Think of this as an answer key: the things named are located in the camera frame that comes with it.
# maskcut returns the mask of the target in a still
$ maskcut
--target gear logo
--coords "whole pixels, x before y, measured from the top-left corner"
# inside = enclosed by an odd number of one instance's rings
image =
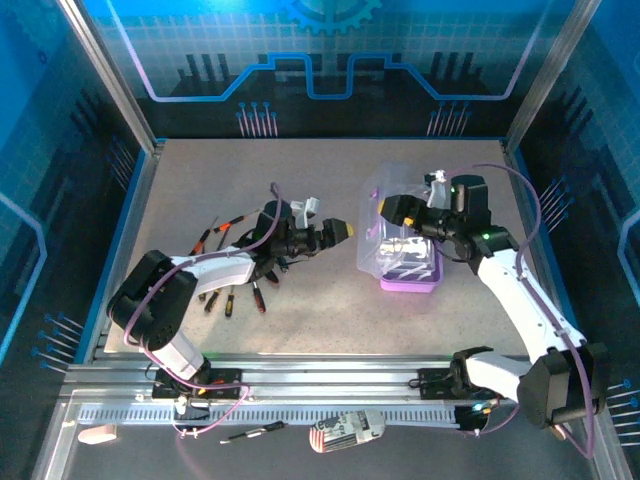
[[[314,34],[325,32],[347,33],[349,27],[360,28],[363,20],[371,20],[374,8],[382,6],[380,0],[286,0],[284,9],[289,19],[300,28],[311,28]]]

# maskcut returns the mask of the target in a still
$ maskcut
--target blue border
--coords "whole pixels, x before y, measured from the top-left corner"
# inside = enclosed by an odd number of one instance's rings
[[[627,256],[624,253],[624,250],[627,246],[627,240],[629,239],[629,231],[638,222],[640,222],[640,208],[637,208],[634,212],[630,213],[622,223],[622,229],[620,230],[620,240],[618,240],[617,254],[618,260],[620,260],[620,265],[622,266],[622,271],[627,277],[627,282],[629,282],[629,286],[631,287],[633,296],[636,299],[636,303],[638,304],[638,306],[640,306],[640,286],[638,285],[638,280],[636,279],[633,270],[631,269],[629,260],[627,260]]]
[[[26,210],[22,209],[18,204],[13,202],[9,197],[7,197],[4,193],[0,192],[0,204],[4,204],[7,206],[9,210],[15,213],[20,219],[25,222],[36,234],[36,238],[38,240],[38,248],[40,249],[40,254],[38,255],[38,261],[36,262],[33,271],[31,272],[31,276],[29,277],[29,282],[22,292],[22,296],[20,297],[20,302],[16,307],[13,316],[11,317],[11,322],[9,323],[9,327],[7,328],[7,332],[4,334],[2,338],[2,343],[0,343],[0,366],[4,362],[4,358],[9,351],[9,347],[11,346],[11,342],[18,330],[18,326],[22,321],[22,316],[24,315],[25,310],[27,309],[27,304],[29,303],[29,299],[31,298],[31,294],[36,287],[36,283],[38,282],[38,278],[40,278],[40,274],[42,273],[42,269],[44,268],[44,264],[47,261],[47,244],[46,238],[44,234],[44,230],[40,222],[38,222],[34,216],[28,213]]]
[[[111,269],[113,268],[113,263],[116,259],[116,252],[118,251],[118,246],[120,245],[120,241],[122,240],[124,225],[127,221],[127,217],[129,216],[131,204],[133,203],[133,195],[138,188],[138,183],[142,174],[142,168],[146,164],[147,160],[148,157],[144,153],[144,150],[140,149],[140,153],[138,154],[138,161],[136,162],[136,168],[133,171],[131,182],[129,182],[129,189],[127,190],[127,195],[124,198],[124,203],[122,204],[122,210],[120,211],[120,217],[118,218],[116,231],[113,233],[113,238],[111,239],[111,246],[109,247],[109,252],[107,253],[107,259],[104,262],[102,274],[100,275],[100,281],[98,282],[98,287],[96,288],[96,294],[93,296],[93,301],[91,302],[91,308],[89,309],[89,314],[87,315],[87,321],[84,325],[82,337],[80,337],[80,343],[73,359],[73,363],[83,363],[84,355],[89,348],[89,344],[91,343],[93,330],[95,329],[96,323],[98,322],[98,317],[100,316],[100,305],[102,305],[105,291],[107,289],[107,281],[109,280],[109,275],[111,274]]]
[[[166,141],[167,138],[159,137],[157,138],[158,142]],[[242,138],[242,137],[233,137],[233,138],[194,138],[194,137],[173,137],[171,140],[242,140],[242,141],[250,141],[250,140],[438,140],[438,141],[483,141],[486,142],[488,140],[494,141],[497,140],[499,142],[504,142],[506,137],[427,137],[421,135],[419,137],[414,136],[402,136],[402,137],[255,137],[255,138]]]
[[[522,156],[522,152],[520,151],[520,147],[516,148],[514,157],[516,159],[516,163],[518,165],[518,170],[520,170],[520,173],[522,173],[528,179],[531,179],[531,177],[529,176],[529,171],[527,170],[527,166],[524,162],[524,157]],[[553,247],[551,246],[551,239],[549,238],[547,227],[545,227],[544,224],[540,225],[540,232],[538,236],[540,237],[542,250],[544,251],[547,264],[549,265],[549,270],[551,271],[551,279],[553,280],[553,283],[556,287],[562,313],[564,313],[564,316],[567,318],[571,325],[578,328],[578,321],[573,312],[573,307],[571,306],[571,300],[569,299],[567,288],[565,287],[564,281],[562,280],[560,266],[558,265],[558,261],[556,260],[556,254],[553,252]]]
[[[330,94],[320,94],[316,93],[313,86],[313,64],[311,61],[311,56],[306,53],[301,52],[281,52],[281,53],[267,53],[267,63],[264,64],[252,64],[249,65],[243,72],[227,87],[227,89],[222,93],[222,95],[202,95],[202,96],[191,96],[191,97],[161,97],[156,94],[153,86],[151,85],[151,81],[147,76],[144,67],[142,66],[142,62],[136,53],[133,44],[131,43],[131,39],[126,32],[122,21],[115,8],[113,7],[111,0],[106,0],[107,7],[111,13],[113,21],[118,29],[120,37],[122,38],[123,43],[125,44],[125,48],[129,52],[131,60],[140,75],[140,80],[144,85],[145,90],[147,91],[147,95],[158,103],[201,103],[201,102],[224,102],[244,83],[244,81],[254,72],[260,71],[275,71],[276,70],[276,60],[302,60],[304,62],[305,69],[305,78],[306,78],[306,87],[307,87],[307,95],[312,100],[347,100],[351,98],[354,91],[354,82],[355,82],[355,62],[357,60],[363,59],[377,59],[384,61],[384,68],[389,70],[405,70],[409,73],[414,80],[426,91],[428,92],[435,100],[455,100],[455,101],[486,101],[486,102],[500,102],[506,100],[511,96],[513,89],[515,88],[516,82],[520,78],[520,74],[524,69],[525,64],[533,50],[533,47],[540,35],[542,27],[546,22],[547,17],[551,11],[551,7],[554,3],[554,0],[549,0],[547,5],[545,6],[540,18],[538,19],[538,23],[536,24],[533,32],[531,33],[531,37],[527,41],[527,45],[520,57],[518,65],[516,66],[511,79],[509,80],[509,84],[507,85],[504,93],[500,95],[445,95],[438,93],[435,88],[422,76],[420,71],[410,63],[404,62],[395,62],[393,60],[392,52],[359,52],[353,53],[349,56],[347,60],[347,79],[346,79],[346,90],[344,93],[330,93]]]

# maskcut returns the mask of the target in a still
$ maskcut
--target white eraser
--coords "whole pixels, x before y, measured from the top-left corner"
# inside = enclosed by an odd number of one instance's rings
[[[81,431],[78,435],[78,441],[86,443],[87,445],[97,445],[98,443],[110,442],[116,438],[116,426],[111,424],[89,428]]]

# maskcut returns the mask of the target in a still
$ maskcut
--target black wire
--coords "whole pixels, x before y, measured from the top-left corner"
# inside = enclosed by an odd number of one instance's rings
[[[149,365],[147,365],[147,368],[144,369],[144,378],[146,378],[147,380],[151,380],[153,382],[154,385],[156,386],[163,386],[166,388],[170,388],[171,390],[173,390],[174,392],[177,392],[179,394],[183,394],[183,395],[187,395],[190,396],[192,395],[192,391],[189,389],[189,387],[182,385],[180,382],[176,382],[175,380],[167,383],[167,382],[163,382],[161,380],[156,380],[155,378],[149,378],[149,369],[153,366],[153,362],[150,362]]]
[[[444,253],[442,250],[438,248],[438,246],[435,243],[433,244],[433,246],[435,247],[436,251],[447,260],[451,260],[452,262],[455,262],[455,263],[469,263],[469,261],[465,260],[464,258],[456,258],[456,257],[452,257],[448,253]]]
[[[235,245],[242,245],[242,246],[248,245],[245,242],[247,241],[247,237],[249,237],[249,235],[251,235],[254,230],[255,230],[255,228],[252,228],[251,230],[248,230],[248,231],[244,232],[234,244]]]
[[[295,265],[296,263],[300,263],[300,262],[308,262],[309,260],[311,260],[310,258],[306,258],[304,260],[296,260],[295,262],[288,262],[285,263],[285,266],[290,267],[291,265]]]
[[[445,380],[449,380],[451,377],[453,377],[453,373],[448,373],[446,376],[434,381],[420,381],[419,378],[412,378],[409,380],[409,388],[420,388],[423,385],[435,385],[437,383],[444,382]]]

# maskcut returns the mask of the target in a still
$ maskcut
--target glass panel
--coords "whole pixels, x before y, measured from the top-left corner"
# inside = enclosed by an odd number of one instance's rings
[[[610,349],[611,383],[628,378],[632,390],[640,388],[639,22],[637,3],[602,3],[520,147],[536,188],[548,192],[546,231],[579,326]],[[631,398],[612,399],[612,413],[637,410]],[[631,424],[618,432],[640,431],[638,417],[614,417]],[[640,472],[640,449],[625,450]]]
[[[85,0],[157,136],[503,136],[573,2]]]
[[[0,7],[0,438],[8,479],[30,476],[139,148],[55,2]]]

